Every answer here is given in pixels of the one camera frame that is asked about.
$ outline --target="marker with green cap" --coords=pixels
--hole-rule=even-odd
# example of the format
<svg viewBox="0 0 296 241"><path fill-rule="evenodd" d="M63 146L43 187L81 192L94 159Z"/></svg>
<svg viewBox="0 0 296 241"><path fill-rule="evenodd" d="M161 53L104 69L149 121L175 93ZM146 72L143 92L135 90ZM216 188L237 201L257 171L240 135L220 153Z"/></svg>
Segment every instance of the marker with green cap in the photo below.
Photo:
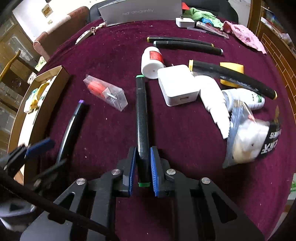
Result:
<svg viewBox="0 0 296 241"><path fill-rule="evenodd" d="M150 146L148 138L145 77L143 75L136 76L136 115L139 187L149 187L151 181Z"/></svg>

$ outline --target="power adapter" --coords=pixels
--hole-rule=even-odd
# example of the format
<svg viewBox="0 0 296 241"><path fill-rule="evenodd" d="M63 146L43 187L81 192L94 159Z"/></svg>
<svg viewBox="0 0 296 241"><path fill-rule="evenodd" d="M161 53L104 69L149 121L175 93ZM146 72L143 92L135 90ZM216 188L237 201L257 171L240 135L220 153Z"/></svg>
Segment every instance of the power adapter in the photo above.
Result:
<svg viewBox="0 0 296 241"><path fill-rule="evenodd" d="M176 24L179 28L194 28L195 21L191 18L184 18L182 15L176 18Z"/></svg>

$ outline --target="white charger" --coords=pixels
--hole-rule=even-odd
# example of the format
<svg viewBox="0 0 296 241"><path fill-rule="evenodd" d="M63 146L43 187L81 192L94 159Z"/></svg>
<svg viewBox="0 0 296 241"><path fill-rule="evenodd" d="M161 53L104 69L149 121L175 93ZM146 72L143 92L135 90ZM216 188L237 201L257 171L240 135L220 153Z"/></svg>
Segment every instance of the white charger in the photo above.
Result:
<svg viewBox="0 0 296 241"><path fill-rule="evenodd" d="M200 87L188 66L176 65L159 69L158 83L167 106L195 101Z"/></svg>
<svg viewBox="0 0 296 241"><path fill-rule="evenodd" d="M176 18L176 24L179 28L194 28L195 22L191 18L184 18L182 15Z"/></svg>

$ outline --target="purple table surface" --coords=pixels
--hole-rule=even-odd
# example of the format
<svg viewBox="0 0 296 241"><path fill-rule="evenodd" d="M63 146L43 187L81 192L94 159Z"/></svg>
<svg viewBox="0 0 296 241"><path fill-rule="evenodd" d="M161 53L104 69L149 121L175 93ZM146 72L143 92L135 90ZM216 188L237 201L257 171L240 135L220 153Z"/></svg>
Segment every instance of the purple table surface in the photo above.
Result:
<svg viewBox="0 0 296 241"><path fill-rule="evenodd" d="M254 111L254 116L271 120L276 105L279 106L282 133L276 149L260 161L222 169L226 140L222 139L200 97L189 104L168 107L158 80L146 84L151 145L156 145L160 156L187 177L212 179L268 238L283 211L296 170L295 122L285 86L270 56L246 47L233 36L223 39L181 29L168 20L106 27L75 45L84 31L99 23L101 20L88 24L67 40L41 70L62 65L71 75L48 125L47 134L57 144L43 158L42 168L54 163L59 143L80 99L90 104L90 111L75 145L69 182L79 177L99 178L115 168L117 161L127 156L129 147L136 145L135 76L141 74L144 49L151 46L146 38L171 36L211 42L223 49L224 56L186 50L160 51L166 66L188 65L190 59L214 64L239 63L244 65L245 74L275 89L277 100L266 99L265 106ZM86 74L124 90L128 106L123 112L88 91L83 82ZM122 241L172 240L170 201L157 199L152 191L135 187L131 198L117 199L115 229Z"/></svg>

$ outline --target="clear plastic bag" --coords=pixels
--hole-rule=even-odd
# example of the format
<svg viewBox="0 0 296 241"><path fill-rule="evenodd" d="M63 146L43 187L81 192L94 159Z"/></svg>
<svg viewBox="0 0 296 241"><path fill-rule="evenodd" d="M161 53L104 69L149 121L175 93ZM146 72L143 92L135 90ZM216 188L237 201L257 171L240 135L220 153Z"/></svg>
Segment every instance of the clear plastic bag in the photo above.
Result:
<svg viewBox="0 0 296 241"><path fill-rule="evenodd" d="M99 97L109 105L115 107L117 110L122 111L128 105L122 88L92 77L88 74L83 82L93 95Z"/></svg>
<svg viewBox="0 0 296 241"><path fill-rule="evenodd" d="M279 123L254 118L242 101L235 101L230 120L227 150L223 168L253 161L272 151L281 130Z"/></svg>

